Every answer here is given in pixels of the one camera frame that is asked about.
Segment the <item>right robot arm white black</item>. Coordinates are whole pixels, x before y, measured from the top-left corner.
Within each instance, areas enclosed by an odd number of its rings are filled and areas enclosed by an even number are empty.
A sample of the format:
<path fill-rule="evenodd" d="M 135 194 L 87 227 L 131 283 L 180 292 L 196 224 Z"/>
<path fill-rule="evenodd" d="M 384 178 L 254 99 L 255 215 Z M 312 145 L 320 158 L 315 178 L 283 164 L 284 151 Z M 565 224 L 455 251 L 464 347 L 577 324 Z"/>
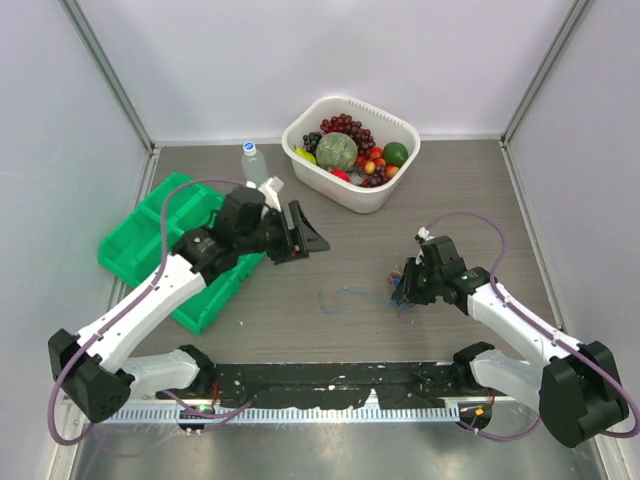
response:
<path fill-rule="evenodd" d="M 630 402 L 621 390 L 611 350 L 584 343 L 548 324 L 514 299 L 482 267 L 468 268 L 448 236 L 420 229 L 420 252 L 406 260 L 392 294 L 396 303 L 437 300 L 498 333 L 520 354 L 513 359 L 478 342 L 459 352 L 451 380 L 465 395 L 486 387 L 527 406 L 563 446 L 573 448 L 625 421 Z"/>

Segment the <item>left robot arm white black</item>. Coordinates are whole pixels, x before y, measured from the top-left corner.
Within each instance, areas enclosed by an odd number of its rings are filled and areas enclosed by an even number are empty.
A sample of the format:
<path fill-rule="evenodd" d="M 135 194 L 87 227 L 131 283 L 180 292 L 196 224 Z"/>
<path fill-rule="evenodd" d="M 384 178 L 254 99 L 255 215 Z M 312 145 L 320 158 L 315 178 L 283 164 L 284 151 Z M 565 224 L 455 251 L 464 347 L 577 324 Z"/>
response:
<path fill-rule="evenodd" d="M 160 265 L 120 303 L 75 334 L 57 331 L 48 341 L 56 389 L 92 423 L 112 417 L 129 399 L 164 390 L 205 397 L 214 365 L 192 346 L 167 354 L 133 357 L 139 343 L 170 313 L 195 297 L 247 254 L 274 264 L 301 260 L 330 245 L 311 225 L 298 201 L 284 212 L 281 181 L 235 187 L 211 220 L 161 243 Z"/>

